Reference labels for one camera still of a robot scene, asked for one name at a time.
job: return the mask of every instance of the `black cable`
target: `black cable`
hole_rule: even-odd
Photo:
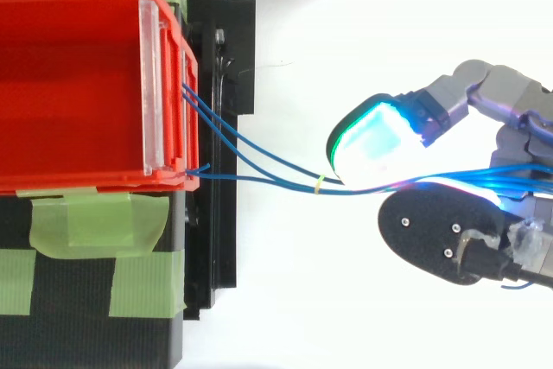
[[[518,278],[523,281],[527,281],[528,283],[543,285],[544,287],[549,287],[550,289],[553,289],[553,278],[547,277],[544,274],[537,274],[536,272],[521,270],[518,273]]]

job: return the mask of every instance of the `screw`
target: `screw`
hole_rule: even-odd
[[[225,31],[223,29],[215,30],[215,43],[223,45],[225,43]]]

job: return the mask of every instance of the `wire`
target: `wire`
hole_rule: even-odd
[[[186,91],[192,92],[192,90],[186,86],[183,85]],[[200,109],[199,106],[195,104],[195,102],[187,96],[186,93],[182,94],[182,97],[187,101],[187,103],[201,116],[201,118],[210,126],[210,128],[214,131],[214,133],[225,143],[225,145],[240,159],[242,159],[246,164],[254,168],[257,172],[261,173],[262,175],[265,175],[266,177],[271,178],[276,183],[273,183],[272,181],[267,181],[263,179],[261,182],[268,183],[272,185],[279,186],[281,188],[287,188],[290,190],[297,190],[300,192],[306,192],[306,193],[314,193],[315,188],[302,185],[300,183],[295,183],[292,181],[287,181],[279,176],[273,175],[272,173],[262,169],[259,167],[256,163],[249,160],[246,156],[244,156],[226,137],[225,135],[219,130],[215,124],[209,119],[207,114]],[[222,118],[219,118],[214,113],[213,115],[216,117],[216,119],[221,120],[221,124],[225,124],[226,122],[222,120]],[[234,134],[238,134],[237,131],[235,131],[230,125],[229,125],[229,131]],[[259,148],[259,146],[254,144],[254,149]],[[274,160],[280,161],[280,157],[275,157]],[[532,183],[530,179],[525,178],[509,178],[508,176],[500,176],[502,183],[492,183],[490,180],[487,180],[486,175],[490,175],[493,173],[507,173],[507,172],[514,172],[514,171],[520,171],[520,170],[538,170],[543,171],[546,173],[553,173],[553,168],[547,168],[542,165],[536,165],[536,164],[520,164],[520,165],[512,165],[512,166],[502,166],[498,168],[490,168],[490,169],[478,169],[478,170],[468,170],[464,172],[450,172],[450,173],[442,173],[442,174],[436,174],[436,175],[428,175],[428,176],[420,176],[416,178],[409,179],[408,181],[402,181],[399,183],[393,183],[390,185],[385,185],[378,188],[371,188],[371,189],[363,189],[363,190],[332,190],[332,189],[320,189],[318,192],[319,194],[333,194],[333,195],[357,195],[357,194],[372,194],[376,192],[384,192],[384,191],[391,191],[396,190],[398,188],[401,188],[407,184],[411,184],[415,181],[419,181],[421,179],[424,179],[426,177],[447,177],[450,179],[458,180],[458,181],[464,181],[466,183],[474,184],[475,186],[479,186],[481,188],[489,188],[489,189],[503,189],[503,190],[514,190],[514,191],[525,191],[525,192],[545,192],[553,194],[553,185],[549,184],[548,182],[539,182],[540,185],[539,188],[531,187],[531,185],[536,185],[536,183]],[[190,171],[188,172],[190,175],[197,175],[199,173],[198,170],[196,171]],[[310,175],[315,175],[314,177],[319,177],[317,174],[314,174],[313,172],[309,172]],[[236,176],[236,175],[202,175],[199,177],[203,177],[204,179],[214,179],[214,180],[248,180],[248,181],[260,181],[260,178],[256,178],[254,176]]]
[[[306,189],[309,189],[309,187],[301,185],[299,183],[294,183],[292,181],[287,181],[283,179],[282,177],[279,177],[277,175],[273,175],[272,173],[268,172],[267,170],[259,167],[256,163],[252,162],[250,159],[248,159],[246,156],[244,156],[229,140],[225,137],[225,135],[217,128],[217,126],[209,119],[209,117],[206,115],[205,112],[203,112],[200,107],[198,107],[191,98],[189,98],[185,93],[182,94],[182,97],[187,101],[187,103],[195,109],[195,111],[200,115],[200,117],[211,127],[213,132],[219,137],[223,143],[226,144],[226,146],[234,153],[236,156],[238,156],[241,160],[243,160],[248,166],[254,168],[257,172],[261,173],[264,176],[267,176],[274,181],[277,181],[281,184],[288,185],[288,186],[299,186],[304,187]]]
[[[198,101],[198,104],[200,104],[200,107],[204,109],[204,111],[207,112],[207,114],[209,114],[212,118],[215,118],[218,122],[221,123],[221,125],[223,127],[225,127],[225,129],[227,129],[228,131],[230,131],[235,137],[237,137],[239,140],[241,140],[242,142],[246,143],[248,146],[252,147],[253,149],[257,150],[259,153],[261,153],[262,155],[265,155],[281,164],[283,164],[284,166],[288,167],[288,168],[291,168],[293,170],[296,170],[300,173],[303,173],[304,175],[307,175],[307,176],[310,176],[310,177],[313,177],[314,179],[318,179],[319,177],[321,177],[321,175],[318,175],[310,170],[307,170],[307,169],[304,169],[300,166],[297,166],[296,164],[292,163],[292,162],[288,162],[287,160],[284,160],[282,159],[281,157],[269,152],[268,150],[265,150],[263,149],[262,147],[259,147],[257,144],[255,144],[254,142],[252,142],[251,140],[249,140],[248,138],[242,136],[240,133],[238,133],[231,125],[229,125],[223,118],[221,118],[220,116],[218,116],[210,107],[209,105],[207,105],[199,96],[198,94],[196,94],[194,92],[194,90],[192,88],[190,88],[189,86],[187,86],[186,84],[182,84],[182,86],[184,87],[185,90],[187,90],[187,92],[196,100]],[[333,183],[334,185],[343,185],[343,183],[337,179],[332,179],[332,178],[329,178],[329,177],[325,177],[323,179],[323,181],[325,182],[328,182],[328,183]]]
[[[533,284],[534,283],[526,283],[526,284],[522,284],[522,285],[502,285],[501,288],[502,289],[526,289],[526,288],[530,287]]]

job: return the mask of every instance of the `robotic arm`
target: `robotic arm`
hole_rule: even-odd
[[[349,152],[353,159],[360,151],[352,148],[359,143],[366,148],[375,142],[376,133],[365,139],[363,134],[368,126],[375,131],[374,119],[382,104],[386,111],[392,109],[409,122],[424,147],[468,115],[471,105],[505,124],[497,135],[491,167],[520,163],[553,166],[553,95],[514,69],[468,60],[453,75],[443,75],[416,92],[370,98],[336,126],[327,154],[346,184],[349,178],[340,174],[344,169],[340,172],[337,153]],[[385,141],[395,143],[400,133],[392,125],[397,122],[392,123],[386,114],[383,117],[388,117],[385,134],[397,133],[386,136]],[[397,148],[390,144],[387,151]],[[370,149],[366,154],[376,157]],[[389,159],[377,156],[385,171]],[[536,179],[531,170],[515,175]],[[542,174],[539,179],[550,177]],[[452,283],[508,278],[553,288],[553,200],[524,190],[499,192],[499,196],[501,205],[497,207],[455,188],[416,183],[388,198],[380,209],[378,224],[386,244],[398,256]]]

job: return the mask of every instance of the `cable bundle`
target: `cable bundle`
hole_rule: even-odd
[[[265,183],[273,186],[278,186],[280,188],[285,188],[288,190],[293,190],[296,192],[303,192],[307,194],[328,194],[328,195],[357,195],[357,194],[374,194],[381,192],[391,192],[398,190],[406,185],[409,185],[413,182],[423,180],[428,177],[443,177],[447,179],[452,179],[455,181],[465,182],[469,185],[473,185],[479,188],[491,189],[498,194],[503,194],[505,192],[532,192],[532,193],[542,193],[542,194],[553,194],[553,183],[548,181],[538,181],[533,179],[521,178],[521,177],[512,177],[506,174],[512,172],[519,172],[522,170],[533,170],[546,174],[553,174],[553,168],[542,166],[539,164],[517,164],[512,166],[504,166],[499,168],[490,168],[490,169],[480,169],[480,170],[468,170],[464,172],[450,172],[450,173],[441,173],[437,175],[421,176],[409,179],[408,181],[401,181],[399,183],[392,183],[389,185],[381,186],[378,188],[364,189],[364,190],[342,190],[342,189],[325,189],[320,188],[321,182],[331,183],[334,185],[342,185],[342,182],[337,179],[327,178],[322,175],[318,175],[314,172],[311,172],[307,169],[304,169],[300,166],[295,165],[292,162],[288,162],[282,159],[279,156],[276,156],[270,153],[268,150],[265,150],[255,143],[253,143],[248,138],[242,136],[236,130],[232,128],[223,118],[215,114],[212,109],[204,103],[200,97],[186,84],[182,85],[184,90],[182,97],[187,101],[187,103],[200,115],[200,117],[209,125],[209,127],[215,132],[215,134],[225,143],[225,145],[242,161],[244,161],[248,166],[255,169],[261,175],[265,177],[256,177],[256,176],[242,176],[242,175],[213,175],[209,173],[203,173],[209,168],[205,166],[196,170],[188,170],[187,174],[192,176],[198,176],[202,179],[214,179],[214,180],[228,180],[228,181],[255,181],[259,183]],[[248,146],[252,147],[254,150],[259,153],[275,160],[276,162],[281,163],[282,165],[293,169],[297,172],[300,172],[306,176],[318,179],[319,182],[317,187],[311,187],[303,185],[301,183],[295,183],[288,181],[273,175],[271,172],[261,168],[256,163],[248,159],[244,154],[242,154],[223,134],[221,130],[217,128],[214,122],[210,118],[213,118],[216,122],[220,123],[221,126],[227,130],[230,134],[234,135],[238,140],[241,140]]]

